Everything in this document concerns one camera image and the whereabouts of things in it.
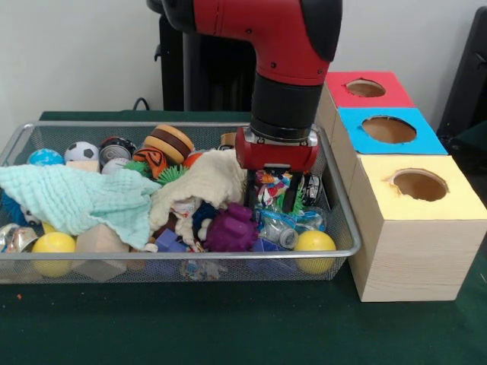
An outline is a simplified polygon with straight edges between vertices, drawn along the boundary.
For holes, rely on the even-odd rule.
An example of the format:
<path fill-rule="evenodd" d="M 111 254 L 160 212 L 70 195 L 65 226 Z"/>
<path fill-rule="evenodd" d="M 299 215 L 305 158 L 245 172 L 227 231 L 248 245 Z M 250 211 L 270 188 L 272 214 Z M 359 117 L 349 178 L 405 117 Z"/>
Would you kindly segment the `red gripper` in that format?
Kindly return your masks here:
<path fill-rule="evenodd" d="M 293 172 L 282 201 L 282 211 L 289 213 L 294 208 L 303 172 L 314 165 L 319 146 L 315 131 L 311 131 L 305 141 L 288 143 L 265 139 L 255 135 L 250 127 L 242 127 L 236 133 L 235 150 L 240 166 L 248 170 L 244 196 L 244 205 L 248 208 L 256 205 L 256 170 L 273 168 Z"/>

